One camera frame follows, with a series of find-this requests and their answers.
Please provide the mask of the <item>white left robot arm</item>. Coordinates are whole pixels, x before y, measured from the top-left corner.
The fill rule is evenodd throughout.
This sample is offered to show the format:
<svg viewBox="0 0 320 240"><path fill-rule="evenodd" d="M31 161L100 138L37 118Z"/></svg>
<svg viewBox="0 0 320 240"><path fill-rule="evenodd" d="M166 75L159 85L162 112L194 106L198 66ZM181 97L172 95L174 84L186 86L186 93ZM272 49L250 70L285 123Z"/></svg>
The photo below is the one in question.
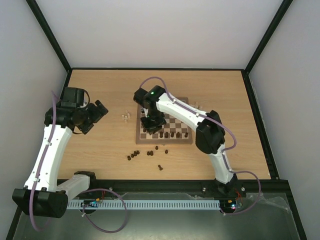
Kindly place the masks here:
<svg viewBox="0 0 320 240"><path fill-rule="evenodd" d="M108 109L99 101L91 102L82 88L66 87L60 100L45 113L44 134L34 167L22 189L16 188L12 200L29 216L61 218L68 202L89 189L96 179L93 172L77 171L58 184L58 172L66 146L78 129L87 134Z"/></svg>

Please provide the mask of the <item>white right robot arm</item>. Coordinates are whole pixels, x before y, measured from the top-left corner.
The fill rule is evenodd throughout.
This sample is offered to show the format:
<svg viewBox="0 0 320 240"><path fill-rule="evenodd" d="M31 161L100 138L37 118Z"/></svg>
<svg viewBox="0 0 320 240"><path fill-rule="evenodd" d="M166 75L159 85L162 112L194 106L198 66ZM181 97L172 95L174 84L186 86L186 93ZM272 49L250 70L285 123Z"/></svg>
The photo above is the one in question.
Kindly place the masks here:
<svg viewBox="0 0 320 240"><path fill-rule="evenodd" d="M165 88L156 85L150 91L139 88L133 100L143 108L144 116L140 118L142 129L152 135L162 133L167 124L166 115L170 115L186 124L195 133L195 145L207 154L214 168L214 186L223 196L229 196L236 189L237 176L230 167L226 154L225 134L227 128L222 125L219 114L212 110L205 112L188 105L167 93Z"/></svg>

